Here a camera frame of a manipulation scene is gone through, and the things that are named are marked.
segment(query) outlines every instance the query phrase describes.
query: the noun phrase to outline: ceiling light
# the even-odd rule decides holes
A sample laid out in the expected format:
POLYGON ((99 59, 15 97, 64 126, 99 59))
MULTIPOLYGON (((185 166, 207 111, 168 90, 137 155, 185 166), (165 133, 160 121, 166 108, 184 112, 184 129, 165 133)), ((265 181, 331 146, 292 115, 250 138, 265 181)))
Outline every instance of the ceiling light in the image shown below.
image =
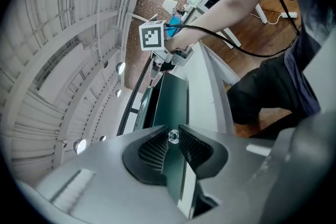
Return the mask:
POLYGON ((116 70, 119 75, 121 75, 124 72, 125 66, 126 64, 124 62, 120 62, 119 64, 117 64, 116 70))
POLYGON ((86 140, 85 139, 80 139, 74 142, 74 151, 76 154, 82 153, 86 148, 86 140))
POLYGON ((121 90, 117 90, 115 94, 116 97, 119 97, 121 95, 121 90))

